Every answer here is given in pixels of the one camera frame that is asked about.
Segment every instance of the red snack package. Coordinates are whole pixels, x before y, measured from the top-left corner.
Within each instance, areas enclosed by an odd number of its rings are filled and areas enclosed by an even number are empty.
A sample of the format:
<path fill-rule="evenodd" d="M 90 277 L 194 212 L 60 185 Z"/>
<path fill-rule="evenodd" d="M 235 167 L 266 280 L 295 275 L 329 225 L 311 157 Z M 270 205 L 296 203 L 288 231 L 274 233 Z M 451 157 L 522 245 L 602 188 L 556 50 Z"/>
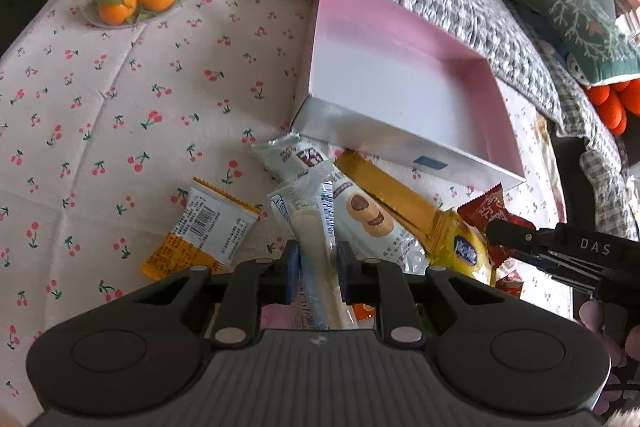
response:
<path fill-rule="evenodd" d="M 520 298 L 520 295 L 522 295 L 523 285 L 524 282 L 517 270 L 512 271 L 507 277 L 498 279 L 495 282 L 495 287 L 498 288 L 498 290 L 502 290 L 503 292 L 513 295 L 518 299 Z"/>
<path fill-rule="evenodd" d="M 486 226 L 494 219 L 504 219 L 530 229 L 536 228 L 533 223 L 523 217 L 510 214 L 504 206 L 502 185 L 499 183 L 482 196 L 460 206 L 458 213 L 469 225 L 476 227 L 483 234 L 486 234 Z M 488 250 L 491 264 L 496 268 L 510 258 L 513 253 L 513 248 L 501 245 L 489 245 Z"/>

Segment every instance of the white box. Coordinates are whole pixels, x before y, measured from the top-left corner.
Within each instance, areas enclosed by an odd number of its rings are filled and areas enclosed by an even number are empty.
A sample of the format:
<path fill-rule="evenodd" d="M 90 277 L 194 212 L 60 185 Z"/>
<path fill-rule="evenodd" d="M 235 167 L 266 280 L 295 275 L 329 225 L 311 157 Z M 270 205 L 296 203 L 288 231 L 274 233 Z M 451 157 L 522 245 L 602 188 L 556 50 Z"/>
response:
<path fill-rule="evenodd" d="M 292 129 L 460 184 L 524 179 L 487 61 L 388 0 L 318 0 Z"/>

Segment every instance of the chocolate cookie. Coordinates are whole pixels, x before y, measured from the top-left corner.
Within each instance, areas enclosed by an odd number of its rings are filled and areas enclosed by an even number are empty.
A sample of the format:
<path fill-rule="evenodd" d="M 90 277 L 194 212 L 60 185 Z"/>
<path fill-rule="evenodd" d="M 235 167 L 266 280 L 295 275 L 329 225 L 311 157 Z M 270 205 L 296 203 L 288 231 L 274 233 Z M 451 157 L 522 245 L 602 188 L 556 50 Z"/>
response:
<path fill-rule="evenodd" d="M 362 224 L 369 235 L 383 237 L 394 229 L 394 221 L 388 212 L 382 208 L 376 217 Z"/>
<path fill-rule="evenodd" d="M 352 194 L 347 200 L 347 212 L 353 219 L 366 223 L 380 213 L 376 203 L 364 193 Z"/>

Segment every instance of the tablecloth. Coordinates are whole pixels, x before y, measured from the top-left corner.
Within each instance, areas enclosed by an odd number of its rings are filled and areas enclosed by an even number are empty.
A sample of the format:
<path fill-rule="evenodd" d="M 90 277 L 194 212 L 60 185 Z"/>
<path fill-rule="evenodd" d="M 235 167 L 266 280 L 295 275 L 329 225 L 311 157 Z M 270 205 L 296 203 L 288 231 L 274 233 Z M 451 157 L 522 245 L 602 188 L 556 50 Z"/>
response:
<path fill-rule="evenodd" d="M 289 126 L 313 0 L 185 0 L 166 19 L 114 30 L 88 25 L 78 2 L 52 0 L 0 61 L 0 407 L 24 423 L 40 412 L 24 370 L 30 345 L 149 282 L 140 264 L 193 176 L 262 206 L 236 262 L 279 255 L 266 201 L 275 182 L 250 146 Z M 553 226 L 562 196 L 543 123 L 500 89 L 527 177 L 506 204 Z M 479 195 L 376 163 L 442 208 Z M 570 316 L 568 288 L 519 271 L 527 300 Z"/>

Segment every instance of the blue label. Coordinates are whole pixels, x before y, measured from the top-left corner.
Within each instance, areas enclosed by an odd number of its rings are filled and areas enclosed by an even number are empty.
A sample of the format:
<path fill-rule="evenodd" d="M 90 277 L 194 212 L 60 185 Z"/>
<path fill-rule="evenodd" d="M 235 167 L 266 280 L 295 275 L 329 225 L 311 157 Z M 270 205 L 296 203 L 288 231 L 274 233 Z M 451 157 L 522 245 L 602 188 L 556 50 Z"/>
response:
<path fill-rule="evenodd" d="M 435 169 L 436 171 L 442 171 L 448 165 L 446 163 L 439 162 L 438 160 L 434 160 L 433 158 L 429 158 L 428 156 L 420 156 L 418 159 L 414 160 L 414 163 L 430 169 Z"/>
<path fill-rule="evenodd" d="M 476 252 L 476 249 L 471 246 L 470 242 L 460 235 L 453 238 L 453 250 L 456 252 L 456 255 L 462 259 L 462 261 L 469 263 L 471 266 L 475 266 L 478 262 L 478 253 Z"/>

